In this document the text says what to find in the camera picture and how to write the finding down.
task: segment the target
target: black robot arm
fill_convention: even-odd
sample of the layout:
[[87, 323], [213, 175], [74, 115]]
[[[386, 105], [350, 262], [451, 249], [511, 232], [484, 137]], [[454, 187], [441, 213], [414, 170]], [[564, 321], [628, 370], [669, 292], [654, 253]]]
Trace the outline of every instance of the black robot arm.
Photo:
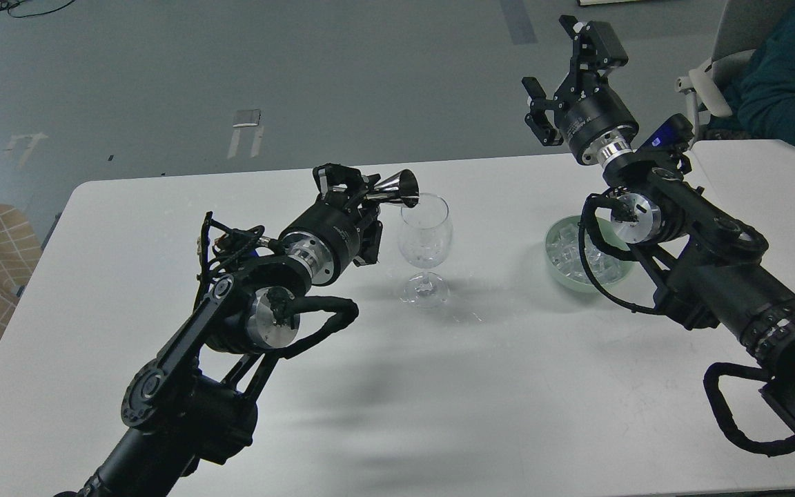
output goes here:
[[[609, 189], [588, 196], [578, 234], [580, 245], [584, 246], [587, 232], [601, 251], [640, 263], [656, 284], [654, 305], [642, 307], [610, 295], [583, 257], [588, 279], [603, 295], [631, 311], [666, 315], [690, 330], [724, 324], [760, 367], [719, 362], [707, 371], [705, 390], [720, 430], [741, 449], [758, 454], [794, 451], [795, 293], [760, 265], [769, 245], [753, 227], [710, 204], [703, 189], [684, 181], [684, 173], [691, 170], [682, 154], [691, 139], [691, 126], [684, 117], [671, 117], [638, 150], [631, 147], [636, 122], [609, 89], [608, 68], [590, 64], [590, 60], [608, 64], [615, 54], [622, 55], [618, 60], [627, 60], [609, 24], [578, 23], [568, 16], [561, 18], [561, 24], [572, 38], [570, 73], [553, 100], [545, 97], [534, 78], [523, 79], [530, 96], [527, 125], [543, 144], [558, 144], [558, 139], [542, 139], [548, 135], [542, 130], [555, 131], [578, 163], [603, 167]], [[581, 57], [585, 50], [590, 53]], [[546, 110], [553, 113], [555, 126], [548, 122]], [[612, 226], [628, 244], [628, 251], [605, 242], [594, 217], [597, 208], [610, 210]], [[660, 246], [681, 237], [687, 237], [687, 244], [678, 257]], [[735, 425], [719, 391], [722, 376], [764, 382], [763, 398], [793, 436], [775, 442], [749, 440]]]
[[[335, 281], [350, 261], [375, 263], [379, 204], [413, 207], [419, 186], [410, 170], [379, 182], [378, 175], [325, 164], [313, 176], [318, 198], [277, 239], [263, 236], [262, 226], [224, 226], [208, 212], [199, 237], [195, 310], [130, 381], [121, 409], [128, 427], [122, 440], [78, 494], [58, 497], [164, 496], [200, 460], [223, 465], [251, 445], [256, 402], [278, 360], [294, 358], [354, 321], [357, 305], [351, 300], [306, 293]], [[212, 228], [224, 233], [213, 244]], [[259, 255], [262, 248], [271, 255]], [[332, 316], [294, 342], [300, 314], [315, 311]], [[223, 380], [202, 374], [204, 346], [241, 355]], [[249, 384], [239, 390], [253, 368]]]

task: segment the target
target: chair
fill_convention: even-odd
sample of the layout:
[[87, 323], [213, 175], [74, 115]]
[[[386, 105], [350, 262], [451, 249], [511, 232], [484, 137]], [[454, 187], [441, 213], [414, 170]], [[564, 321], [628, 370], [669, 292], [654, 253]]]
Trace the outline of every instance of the chair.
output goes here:
[[703, 136], [701, 111], [717, 117], [732, 116], [723, 89], [747, 67], [751, 55], [766, 41], [772, 29], [795, 0], [728, 0], [710, 59], [676, 79], [676, 91], [685, 95], [687, 117], [693, 124], [694, 141]]

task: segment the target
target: green bowl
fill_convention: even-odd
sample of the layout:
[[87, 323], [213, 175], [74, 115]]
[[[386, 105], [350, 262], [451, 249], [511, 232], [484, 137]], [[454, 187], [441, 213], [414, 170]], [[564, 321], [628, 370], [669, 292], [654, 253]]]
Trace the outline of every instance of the green bowl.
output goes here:
[[[555, 264], [555, 257], [558, 254], [552, 254], [549, 252], [549, 246], [553, 245], [556, 240], [559, 238], [559, 233], [562, 227], [564, 226], [578, 226], [578, 221], [581, 220], [581, 216], [570, 216], [564, 217], [562, 220], [552, 224], [552, 226], [548, 229], [548, 233], [545, 235], [545, 264], [548, 266], [548, 273], [554, 277], [559, 284], [567, 287], [570, 290], [574, 290], [575, 292], [583, 292], [583, 293], [593, 293], [597, 291], [597, 288], [591, 284], [590, 281], [577, 281], [572, 280], [571, 277], [566, 276], [564, 273], [561, 273], [556, 267]], [[627, 251], [627, 243], [622, 242], [621, 239], [615, 234], [612, 230], [612, 225], [607, 220], [603, 220], [600, 217], [597, 217], [597, 224], [600, 225], [600, 232], [603, 233], [603, 239], [606, 240], [610, 245], [617, 246], [620, 249], [624, 249]], [[621, 276], [618, 279], [609, 281], [609, 283], [600, 283], [604, 289], [610, 289], [618, 283], [621, 283], [628, 274], [631, 273], [631, 269], [634, 268], [634, 262], [632, 261], [618, 261], [618, 270]]]

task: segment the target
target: glass base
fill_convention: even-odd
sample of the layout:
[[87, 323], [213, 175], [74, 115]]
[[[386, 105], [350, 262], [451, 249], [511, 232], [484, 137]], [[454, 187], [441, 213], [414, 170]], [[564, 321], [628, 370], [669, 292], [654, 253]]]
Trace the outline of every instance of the glass base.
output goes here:
[[413, 275], [404, 283], [401, 300], [421, 309], [432, 309], [447, 302], [450, 298], [450, 286], [434, 273]]

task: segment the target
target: bowl of ice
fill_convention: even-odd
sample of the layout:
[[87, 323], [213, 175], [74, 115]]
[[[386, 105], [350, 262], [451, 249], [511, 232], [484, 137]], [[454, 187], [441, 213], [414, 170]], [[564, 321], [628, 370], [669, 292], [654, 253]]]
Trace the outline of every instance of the bowl of ice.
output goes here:
[[[596, 292], [596, 287], [587, 279], [581, 267], [581, 256], [578, 251], [578, 220], [581, 216], [564, 217], [554, 223], [545, 235], [545, 262], [548, 273], [558, 283], [576, 292]], [[610, 245], [627, 251], [627, 244], [622, 242], [612, 230], [609, 221], [597, 217], [603, 239]], [[597, 282], [604, 289], [615, 286], [624, 280], [634, 267], [632, 261], [622, 261], [600, 252], [585, 233], [585, 254], [591, 271]]]

